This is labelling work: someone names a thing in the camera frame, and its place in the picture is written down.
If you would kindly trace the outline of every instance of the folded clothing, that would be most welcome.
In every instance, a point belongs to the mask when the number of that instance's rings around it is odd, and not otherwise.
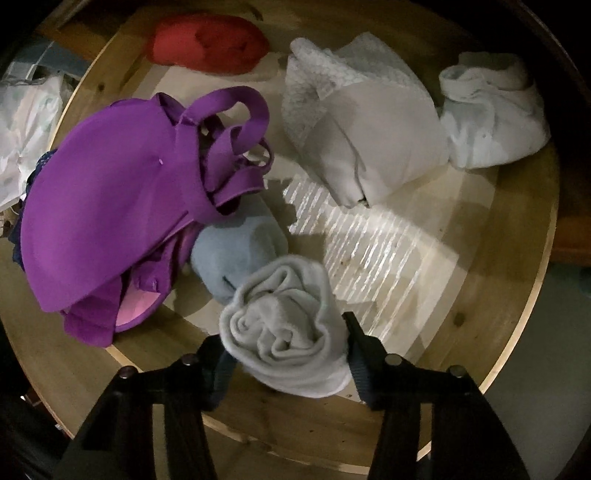
[[[251,117],[225,128],[216,114],[238,102]],[[22,219],[22,260],[41,309],[62,313],[66,332],[96,346],[147,318],[201,228],[264,188],[272,153],[264,165],[243,153],[268,148],[268,121],[263,97],[241,86],[188,108],[163,93],[121,100],[76,125]]]
[[[446,97],[441,124],[455,167],[510,163],[550,139],[544,102],[518,56],[464,52],[439,81]]]
[[[301,165],[334,200],[371,206],[447,162],[432,98],[391,48],[371,33],[332,52],[291,43],[282,117]]]
[[[269,387],[322,398],[350,381],[348,330],[324,267],[279,257],[238,288],[220,317],[226,350]]]
[[[153,63],[233,75],[250,72],[268,52],[268,40],[253,23],[205,13],[161,20],[146,49]]]
[[[0,212],[25,192],[27,178],[46,151],[68,95],[63,80],[58,73],[0,82]]]
[[[201,231],[191,266],[213,298],[226,305],[250,275],[287,250],[287,238],[263,199],[245,195],[233,217]]]

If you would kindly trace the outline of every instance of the red cloth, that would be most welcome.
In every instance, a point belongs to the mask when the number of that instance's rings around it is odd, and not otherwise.
[[[268,40],[248,20],[209,14],[160,21],[146,49],[159,65],[234,75],[250,72],[268,52]]]

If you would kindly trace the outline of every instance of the light blue sock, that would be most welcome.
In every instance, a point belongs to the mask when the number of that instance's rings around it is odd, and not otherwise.
[[[287,255],[287,239],[257,194],[245,195],[226,222],[205,227],[191,252],[193,271],[222,305],[254,272]]]

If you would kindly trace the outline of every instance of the textured white fabric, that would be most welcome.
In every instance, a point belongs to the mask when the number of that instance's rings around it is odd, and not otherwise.
[[[513,54],[465,52],[439,76],[446,100],[441,124],[458,168],[510,163],[550,139],[544,102]]]
[[[282,117],[301,164],[337,203],[378,203],[448,159],[433,100],[371,33],[332,52],[291,43]]]
[[[238,288],[220,316],[226,350],[269,387],[322,398],[350,381],[348,330],[321,264],[279,257]]]

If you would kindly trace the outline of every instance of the metal rivet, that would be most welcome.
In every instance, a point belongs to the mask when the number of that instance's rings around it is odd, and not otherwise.
[[[123,367],[119,370],[119,377],[120,378],[129,378],[135,375],[138,372],[138,369],[128,365],[127,367]]]
[[[194,353],[185,353],[181,357],[181,362],[183,363],[183,365],[187,365],[188,367],[190,367],[191,365],[194,365],[198,362],[197,355],[195,355]]]
[[[462,378],[467,374],[466,369],[461,365],[452,365],[449,368],[449,372],[456,378]]]
[[[390,365],[391,367],[399,367],[402,365],[402,357],[395,353],[389,353],[386,355],[384,362],[386,362],[386,365]]]

